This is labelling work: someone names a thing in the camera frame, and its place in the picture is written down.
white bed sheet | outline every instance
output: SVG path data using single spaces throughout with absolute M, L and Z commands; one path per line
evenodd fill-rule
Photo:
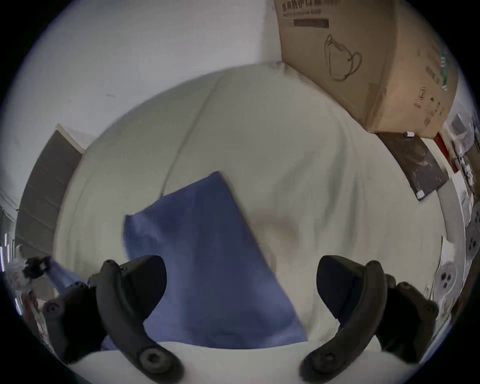
M 125 262 L 124 216 L 153 203 L 163 185 L 170 193 L 215 170 L 309 341 L 337 331 L 316 292 L 325 254 L 379 260 L 397 282 L 432 287 L 445 235 L 437 193 L 418 202 L 377 136 L 281 63 L 193 80 L 115 122 L 72 178 L 55 258 L 85 278 L 106 259 Z

white wall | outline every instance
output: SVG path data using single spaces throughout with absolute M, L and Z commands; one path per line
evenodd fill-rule
M 272 0 L 77 0 L 36 42 L 0 112 L 0 205 L 12 217 L 61 124 L 88 146 L 152 96 L 281 59 Z

